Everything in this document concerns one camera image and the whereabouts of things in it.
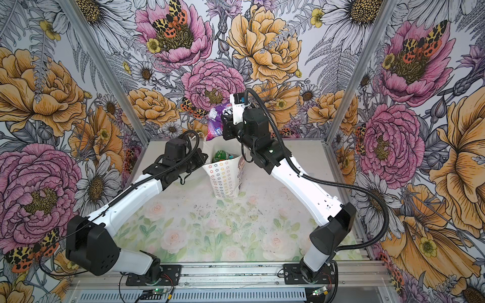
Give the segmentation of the white patterned paper bag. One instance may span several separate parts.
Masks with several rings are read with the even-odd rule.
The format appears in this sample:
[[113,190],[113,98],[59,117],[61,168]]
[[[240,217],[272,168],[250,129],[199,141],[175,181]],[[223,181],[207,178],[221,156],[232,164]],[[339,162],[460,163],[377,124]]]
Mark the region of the white patterned paper bag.
[[[213,163],[212,157],[218,150],[226,151],[229,158]],[[237,140],[226,141],[222,136],[218,136],[205,141],[202,152],[208,155],[203,169],[209,176],[214,195],[217,198],[237,197],[246,163],[242,156],[241,144]]]

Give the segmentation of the green yellow snack packet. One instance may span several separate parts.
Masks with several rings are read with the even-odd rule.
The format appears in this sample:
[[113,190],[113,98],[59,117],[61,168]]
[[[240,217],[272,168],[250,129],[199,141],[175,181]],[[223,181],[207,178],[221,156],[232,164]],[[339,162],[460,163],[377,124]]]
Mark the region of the green yellow snack packet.
[[216,163],[216,162],[220,162],[220,161],[225,161],[228,158],[229,158],[229,154],[226,151],[218,150],[214,153],[214,155],[212,157],[212,162]]

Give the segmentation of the pink purple snack packet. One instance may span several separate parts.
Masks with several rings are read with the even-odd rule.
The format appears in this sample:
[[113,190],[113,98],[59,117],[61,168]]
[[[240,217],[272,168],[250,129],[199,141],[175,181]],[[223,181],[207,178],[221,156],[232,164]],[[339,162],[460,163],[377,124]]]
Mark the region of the pink purple snack packet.
[[219,104],[212,108],[208,114],[208,135],[207,141],[223,135],[222,116],[228,114],[232,109],[231,104]]

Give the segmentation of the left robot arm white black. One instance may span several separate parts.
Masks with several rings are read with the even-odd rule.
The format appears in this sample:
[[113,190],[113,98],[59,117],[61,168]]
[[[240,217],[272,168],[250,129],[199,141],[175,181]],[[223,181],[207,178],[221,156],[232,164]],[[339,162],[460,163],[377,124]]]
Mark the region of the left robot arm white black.
[[172,152],[165,152],[111,202],[86,217],[72,218],[66,238],[67,259],[95,276],[119,271],[138,275],[148,284],[157,283],[162,277],[160,259],[148,252],[121,249],[113,237],[146,202],[181,180],[181,175],[204,166],[207,159],[200,148],[178,160]]

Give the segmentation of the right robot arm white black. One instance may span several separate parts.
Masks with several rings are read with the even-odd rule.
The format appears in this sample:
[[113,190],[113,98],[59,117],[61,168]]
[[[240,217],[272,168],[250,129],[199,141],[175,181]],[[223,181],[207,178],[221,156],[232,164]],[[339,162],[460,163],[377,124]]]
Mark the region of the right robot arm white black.
[[269,120],[258,109],[250,109],[234,122],[231,114],[222,116],[223,138],[238,140],[248,148],[254,163],[280,181],[306,207],[318,227],[309,235],[311,246],[300,261],[300,272],[307,283],[317,281],[330,264],[336,249],[351,232],[356,209],[330,196],[319,184],[297,173],[298,162],[280,141],[271,137]]

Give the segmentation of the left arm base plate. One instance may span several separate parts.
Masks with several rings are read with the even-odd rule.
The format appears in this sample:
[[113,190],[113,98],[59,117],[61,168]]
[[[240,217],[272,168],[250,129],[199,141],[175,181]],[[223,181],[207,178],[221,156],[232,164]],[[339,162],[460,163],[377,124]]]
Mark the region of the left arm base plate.
[[177,286],[181,277],[181,265],[159,265],[151,268],[145,275],[130,273],[126,279],[126,286]]

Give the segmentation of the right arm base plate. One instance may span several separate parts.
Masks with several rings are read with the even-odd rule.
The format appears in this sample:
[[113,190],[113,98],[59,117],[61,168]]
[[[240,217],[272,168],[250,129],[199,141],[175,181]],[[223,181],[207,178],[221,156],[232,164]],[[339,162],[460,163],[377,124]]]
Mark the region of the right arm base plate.
[[319,271],[312,271],[304,263],[286,263],[282,266],[286,285],[330,285],[336,281],[336,271],[324,264]]

